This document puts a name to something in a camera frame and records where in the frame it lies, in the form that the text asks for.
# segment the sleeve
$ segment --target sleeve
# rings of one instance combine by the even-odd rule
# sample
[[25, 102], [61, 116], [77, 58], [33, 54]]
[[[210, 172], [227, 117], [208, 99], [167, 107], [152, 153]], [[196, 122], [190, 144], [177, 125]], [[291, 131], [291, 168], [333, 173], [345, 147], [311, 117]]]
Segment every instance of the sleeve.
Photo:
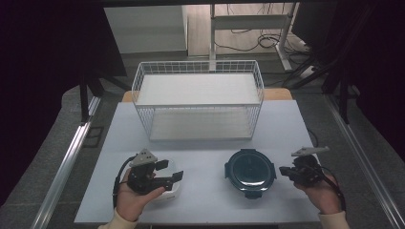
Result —
[[101, 225], [98, 229], [134, 229], [137, 225], [137, 222], [131, 222], [123, 219], [114, 209], [114, 217], [111, 221], [105, 225]]
[[323, 229], [349, 229], [346, 221], [346, 212], [340, 212], [332, 215], [318, 215]]

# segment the wire basket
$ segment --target wire basket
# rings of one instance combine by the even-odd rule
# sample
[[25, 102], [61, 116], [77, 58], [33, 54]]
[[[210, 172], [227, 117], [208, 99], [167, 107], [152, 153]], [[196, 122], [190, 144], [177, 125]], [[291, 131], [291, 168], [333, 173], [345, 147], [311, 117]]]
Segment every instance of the wire basket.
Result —
[[132, 97], [150, 140], [251, 139], [263, 80], [253, 60], [142, 62]]

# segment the black pot lid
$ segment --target black pot lid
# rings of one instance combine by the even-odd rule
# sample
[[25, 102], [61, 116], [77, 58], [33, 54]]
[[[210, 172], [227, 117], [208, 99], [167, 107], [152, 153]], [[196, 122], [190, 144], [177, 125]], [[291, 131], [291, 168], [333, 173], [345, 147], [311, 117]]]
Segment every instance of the black pot lid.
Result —
[[276, 173], [274, 164], [265, 155], [254, 149], [242, 149], [225, 164], [225, 178], [243, 191], [246, 198], [260, 198]]

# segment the hand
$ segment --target hand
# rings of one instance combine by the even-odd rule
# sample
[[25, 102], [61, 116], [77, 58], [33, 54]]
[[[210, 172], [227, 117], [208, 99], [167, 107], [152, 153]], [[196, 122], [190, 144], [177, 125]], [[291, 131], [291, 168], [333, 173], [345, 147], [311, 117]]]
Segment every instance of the hand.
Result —
[[122, 182], [119, 184], [119, 190], [117, 193], [117, 212], [127, 221], [136, 221], [146, 204], [152, 199], [159, 197], [165, 190], [164, 187], [160, 187], [143, 196], [135, 193], [126, 184], [130, 171], [131, 169], [126, 171]]
[[[329, 175], [326, 177], [336, 184], [334, 177]], [[341, 212], [339, 198], [326, 181], [322, 180], [313, 187], [305, 187], [297, 183], [294, 183], [294, 186], [307, 194], [309, 200], [321, 211], [321, 214], [330, 215]]]

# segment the white table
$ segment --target white table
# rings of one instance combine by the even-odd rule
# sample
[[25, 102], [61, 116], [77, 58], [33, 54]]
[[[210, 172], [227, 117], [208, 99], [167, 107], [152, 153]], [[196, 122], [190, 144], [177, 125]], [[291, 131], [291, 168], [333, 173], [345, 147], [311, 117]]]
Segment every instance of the white table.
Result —
[[[264, 224], [317, 221], [318, 210], [307, 196], [280, 175], [292, 166], [292, 152], [311, 147], [296, 101], [265, 101], [252, 140], [151, 142], [132, 103], [119, 103], [76, 223], [105, 223], [113, 215], [112, 190], [122, 163], [141, 149], [172, 159], [184, 170], [181, 193], [150, 203], [139, 221], [147, 224]], [[247, 199], [224, 178], [224, 164], [243, 148], [265, 154], [277, 179], [262, 198]]]

